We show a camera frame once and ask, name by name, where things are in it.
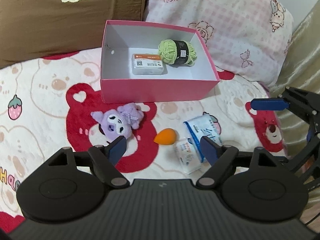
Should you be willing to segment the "pink cardboard box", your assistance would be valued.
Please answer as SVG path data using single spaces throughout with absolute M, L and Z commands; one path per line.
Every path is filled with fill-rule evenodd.
M 140 21 L 106 22 L 100 74 L 103 102 L 200 100 L 219 81 L 195 29 Z

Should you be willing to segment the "small white wet wipes pack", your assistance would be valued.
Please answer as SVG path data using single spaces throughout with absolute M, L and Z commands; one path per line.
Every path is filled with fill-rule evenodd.
M 177 141 L 174 150 L 184 173 L 191 174 L 201 168 L 198 153 L 189 138 Z

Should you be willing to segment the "purple plush toy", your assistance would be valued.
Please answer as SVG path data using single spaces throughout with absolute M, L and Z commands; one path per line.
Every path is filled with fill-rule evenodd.
M 138 129 L 144 113 L 135 103 L 128 103 L 106 112 L 91 112 L 91 117 L 100 125 L 104 135 L 110 141 L 124 136 L 129 139 L 133 129 Z

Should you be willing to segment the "orange makeup sponge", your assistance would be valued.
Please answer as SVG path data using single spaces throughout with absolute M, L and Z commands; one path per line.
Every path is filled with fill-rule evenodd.
M 172 145 L 176 142 L 177 135 L 174 129 L 166 128 L 161 130 L 154 138 L 154 142 L 159 145 Z

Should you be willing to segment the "pink checked pillow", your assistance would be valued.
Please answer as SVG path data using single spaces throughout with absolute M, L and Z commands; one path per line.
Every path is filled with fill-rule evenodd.
M 268 87 L 293 31 L 293 17 L 278 0 L 148 0 L 144 19 L 196 29 L 217 67 Z

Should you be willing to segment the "bear print blanket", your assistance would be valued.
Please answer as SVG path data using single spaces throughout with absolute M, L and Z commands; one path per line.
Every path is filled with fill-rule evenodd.
M 44 57 L 1 70 L 1 229 L 11 232 L 24 218 L 16 200 L 20 183 L 64 146 L 85 151 L 108 143 L 91 118 L 107 111 L 100 95 L 100 49 Z M 208 113 L 223 144 L 242 151 L 263 146 L 284 155 L 280 124 L 272 112 L 256 112 L 249 103 L 267 97 L 263 86 L 219 69 L 220 82 L 199 101 L 141 103 L 144 120 L 128 141 L 117 169 L 128 180 L 197 180 L 208 169 L 187 174 L 173 146 L 155 143 L 166 128 L 189 137 L 185 122 Z

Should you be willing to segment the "clear plastic floss pick box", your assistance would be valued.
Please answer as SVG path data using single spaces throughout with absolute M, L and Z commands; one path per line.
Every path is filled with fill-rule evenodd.
M 134 75 L 162 75 L 165 65 L 158 54 L 133 54 L 132 73 Z

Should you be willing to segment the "beige headboard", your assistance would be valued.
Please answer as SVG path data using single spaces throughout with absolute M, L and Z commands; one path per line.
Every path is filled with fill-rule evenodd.
M 269 91 L 278 96 L 289 86 L 319 93 L 319 1 L 294 31 L 278 81 Z M 308 125 L 289 111 L 277 116 L 285 150 L 293 156 L 306 145 Z

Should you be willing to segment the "brown pillow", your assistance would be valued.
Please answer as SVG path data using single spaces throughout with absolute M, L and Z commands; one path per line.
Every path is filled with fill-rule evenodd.
M 146 0 L 1 0 L 1 67 L 101 46 L 108 20 L 140 21 Z

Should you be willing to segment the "green yarn ball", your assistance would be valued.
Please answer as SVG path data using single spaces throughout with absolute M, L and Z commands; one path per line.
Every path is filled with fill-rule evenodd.
M 168 65 L 193 66 L 197 53 L 190 42 L 178 40 L 163 40 L 158 46 L 161 60 Z

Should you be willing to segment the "blue white tissue pack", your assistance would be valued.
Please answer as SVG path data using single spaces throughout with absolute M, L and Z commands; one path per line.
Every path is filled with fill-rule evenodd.
M 190 134 L 189 141 L 195 147 L 200 162 L 205 162 L 206 158 L 204 157 L 204 154 L 200 148 L 201 138 L 203 136 L 207 136 L 213 142 L 220 146 L 222 145 L 222 140 L 220 137 L 221 126 L 218 119 L 207 112 L 203 112 L 201 116 L 185 121 L 184 124 Z

